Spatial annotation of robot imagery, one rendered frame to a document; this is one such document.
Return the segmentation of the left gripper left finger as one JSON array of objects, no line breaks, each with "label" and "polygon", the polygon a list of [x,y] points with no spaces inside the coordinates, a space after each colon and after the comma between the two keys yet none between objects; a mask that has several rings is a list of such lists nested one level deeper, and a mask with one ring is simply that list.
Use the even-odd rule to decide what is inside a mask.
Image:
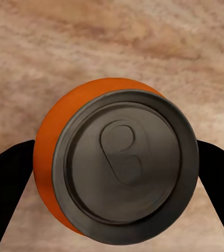
[{"label": "left gripper left finger", "polygon": [[0,155],[0,242],[33,172],[34,145],[27,141]]}]

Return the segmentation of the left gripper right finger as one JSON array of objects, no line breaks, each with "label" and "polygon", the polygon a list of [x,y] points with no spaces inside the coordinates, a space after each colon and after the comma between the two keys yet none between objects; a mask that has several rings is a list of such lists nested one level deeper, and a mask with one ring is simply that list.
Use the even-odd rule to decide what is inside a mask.
[{"label": "left gripper right finger", "polygon": [[197,142],[200,154],[199,177],[224,226],[224,150],[204,141]]}]

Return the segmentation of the can of soda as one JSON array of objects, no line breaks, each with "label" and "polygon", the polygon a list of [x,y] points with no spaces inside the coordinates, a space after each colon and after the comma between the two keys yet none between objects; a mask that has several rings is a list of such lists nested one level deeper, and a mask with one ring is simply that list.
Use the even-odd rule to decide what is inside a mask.
[{"label": "can of soda", "polygon": [[95,241],[131,245],[167,230],[199,177],[195,132],[154,88],[102,78],[64,95],[35,141],[33,173],[49,211]]}]

